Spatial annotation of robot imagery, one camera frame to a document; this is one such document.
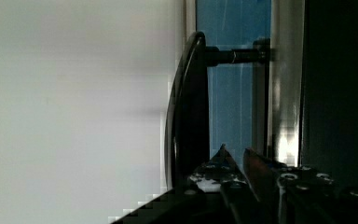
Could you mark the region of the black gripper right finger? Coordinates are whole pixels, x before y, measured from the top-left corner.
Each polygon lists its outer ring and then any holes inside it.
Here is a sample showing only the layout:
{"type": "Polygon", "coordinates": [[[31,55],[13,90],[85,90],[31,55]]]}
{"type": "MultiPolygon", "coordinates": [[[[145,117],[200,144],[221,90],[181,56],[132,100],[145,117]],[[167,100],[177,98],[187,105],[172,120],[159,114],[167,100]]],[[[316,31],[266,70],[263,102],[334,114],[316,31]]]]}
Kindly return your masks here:
{"type": "Polygon", "coordinates": [[[273,224],[336,224],[330,175],[307,166],[288,166],[251,148],[243,154],[243,171],[255,197],[271,213],[273,224]]]}

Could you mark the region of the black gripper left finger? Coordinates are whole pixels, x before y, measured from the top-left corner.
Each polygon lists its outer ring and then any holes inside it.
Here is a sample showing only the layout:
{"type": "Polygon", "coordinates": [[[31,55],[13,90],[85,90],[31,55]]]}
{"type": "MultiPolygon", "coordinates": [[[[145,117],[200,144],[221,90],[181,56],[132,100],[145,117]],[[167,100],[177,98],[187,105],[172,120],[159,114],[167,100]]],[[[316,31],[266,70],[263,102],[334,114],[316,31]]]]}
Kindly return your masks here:
{"type": "Polygon", "coordinates": [[[206,193],[218,192],[227,182],[246,183],[244,174],[225,144],[209,161],[202,163],[187,177],[187,183],[191,187],[196,187],[206,193]]]}

